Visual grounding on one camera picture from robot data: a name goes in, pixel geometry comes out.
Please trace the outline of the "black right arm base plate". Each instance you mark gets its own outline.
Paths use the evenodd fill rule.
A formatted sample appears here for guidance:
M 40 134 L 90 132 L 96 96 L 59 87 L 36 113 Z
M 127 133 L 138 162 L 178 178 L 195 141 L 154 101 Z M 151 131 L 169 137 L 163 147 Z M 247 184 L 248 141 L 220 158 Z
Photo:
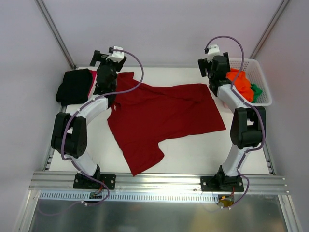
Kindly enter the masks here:
M 203 192 L 243 192 L 244 185 L 242 178 L 237 176 L 202 176 L 200 178 L 201 190 Z

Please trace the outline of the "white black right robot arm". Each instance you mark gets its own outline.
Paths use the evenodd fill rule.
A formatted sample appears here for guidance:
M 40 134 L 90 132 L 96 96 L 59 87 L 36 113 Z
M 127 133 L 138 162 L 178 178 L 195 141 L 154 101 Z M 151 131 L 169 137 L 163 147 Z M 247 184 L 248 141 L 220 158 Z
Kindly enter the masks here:
M 221 191 L 241 187 L 240 169 L 247 154 L 260 149 L 265 141 L 266 110 L 262 106 L 250 104 L 227 78 L 230 71 L 228 53 L 212 55 L 197 62 L 201 76 L 209 79 L 210 91 L 226 103 L 233 113 L 230 152 L 216 175 L 208 181 L 203 180 L 202 185 Z

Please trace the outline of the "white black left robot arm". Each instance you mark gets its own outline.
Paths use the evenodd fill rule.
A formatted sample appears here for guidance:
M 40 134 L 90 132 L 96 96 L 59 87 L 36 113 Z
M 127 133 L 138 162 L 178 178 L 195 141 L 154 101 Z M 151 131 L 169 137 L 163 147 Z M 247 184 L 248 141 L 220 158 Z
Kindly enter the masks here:
M 55 117 L 51 147 L 61 154 L 64 161 L 71 161 L 83 175 L 84 183 L 91 189 L 101 183 L 99 166 L 87 153 L 87 125 L 100 113 L 107 110 L 116 97 L 117 73 L 126 61 L 123 48 L 109 48 L 108 54 L 94 51 L 91 66 L 99 62 L 93 96 L 75 113 L 60 112 Z

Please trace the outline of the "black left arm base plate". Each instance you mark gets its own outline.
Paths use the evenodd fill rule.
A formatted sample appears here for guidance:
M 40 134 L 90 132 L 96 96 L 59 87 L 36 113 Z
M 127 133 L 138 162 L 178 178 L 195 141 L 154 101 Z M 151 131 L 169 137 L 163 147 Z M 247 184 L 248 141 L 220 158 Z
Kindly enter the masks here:
M 109 190 L 115 189 L 116 175 L 114 174 L 101 174 L 98 181 L 104 183 Z M 74 189 L 99 189 L 101 184 L 97 181 L 91 180 L 82 174 L 76 174 L 73 182 Z

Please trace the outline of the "dark red t shirt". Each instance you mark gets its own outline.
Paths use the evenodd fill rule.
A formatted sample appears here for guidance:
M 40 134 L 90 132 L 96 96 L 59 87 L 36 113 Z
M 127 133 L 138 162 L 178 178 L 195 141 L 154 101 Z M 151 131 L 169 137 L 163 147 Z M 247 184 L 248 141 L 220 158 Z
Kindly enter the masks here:
M 133 72 L 118 74 L 118 94 L 107 119 L 133 176 L 162 161 L 159 143 L 164 140 L 225 131 L 206 84 L 153 87 L 133 77 Z

